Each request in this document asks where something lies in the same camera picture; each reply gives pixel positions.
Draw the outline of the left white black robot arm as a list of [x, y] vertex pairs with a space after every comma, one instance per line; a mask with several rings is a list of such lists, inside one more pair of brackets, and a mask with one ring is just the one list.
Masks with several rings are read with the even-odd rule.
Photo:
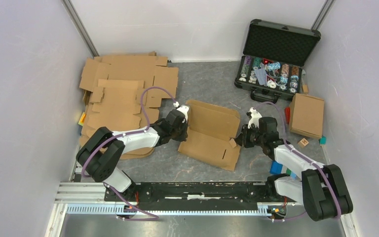
[[119, 132], [100, 127], [81, 147], [76, 160], [95, 182], [105, 183], [123, 201], [130, 201], [135, 196], [135, 187], [131, 178], [118, 169], [120, 157], [141, 148], [162, 146], [170, 140], [185, 141], [189, 111], [189, 106], [179, 106], [142, 129]]

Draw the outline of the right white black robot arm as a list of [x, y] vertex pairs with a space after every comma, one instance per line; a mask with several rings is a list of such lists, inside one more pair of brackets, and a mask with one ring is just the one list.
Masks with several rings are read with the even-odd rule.
[[295, 174], [296, 178], [288, 174], [270, 176], [266, 197], [271, 201], [287, 197], [300, 203], [313, 221], [352, 213], [353, 202], [340, 167], [307, 157], [280, 137], [277, 125], [272, 117], [251, 118], [235, 139], [244, 148], [261, 147], [270, 159]]

